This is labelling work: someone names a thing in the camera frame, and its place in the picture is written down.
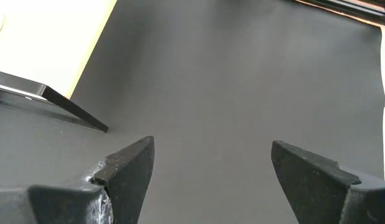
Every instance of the gray table surface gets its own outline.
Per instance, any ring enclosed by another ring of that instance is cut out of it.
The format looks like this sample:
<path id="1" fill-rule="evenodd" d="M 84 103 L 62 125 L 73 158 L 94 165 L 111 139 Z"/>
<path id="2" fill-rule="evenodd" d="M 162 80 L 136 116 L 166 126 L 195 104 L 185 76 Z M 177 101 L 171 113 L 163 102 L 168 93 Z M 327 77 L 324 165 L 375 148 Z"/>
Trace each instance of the gray table surface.
<path id="1" fill-rule="evenodd" d="M 72 97 L 110 132 L 0 106 L 0 185 L 58 184 L 146 135 L 140 223 L 296 223 L 274 139 L 383 177 L 377 27 L 279 0 L 117 4 Z"/>

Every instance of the gray mat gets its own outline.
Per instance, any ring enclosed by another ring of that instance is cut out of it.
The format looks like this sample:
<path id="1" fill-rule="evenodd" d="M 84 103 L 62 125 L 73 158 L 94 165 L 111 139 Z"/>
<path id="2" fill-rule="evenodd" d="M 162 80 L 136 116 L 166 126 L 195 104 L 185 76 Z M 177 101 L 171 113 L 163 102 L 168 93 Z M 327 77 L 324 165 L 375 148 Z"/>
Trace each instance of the gray mat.
<path id="1" fill-rule="evenodd" d="M 296 223 L 274 139 L 383 176 L 379 28 L 289 1 L 117 4 L 72 98 L 111 131 L 0 107 L 0 185 L 59 183 L 146 135 L 140 223 Z"/>

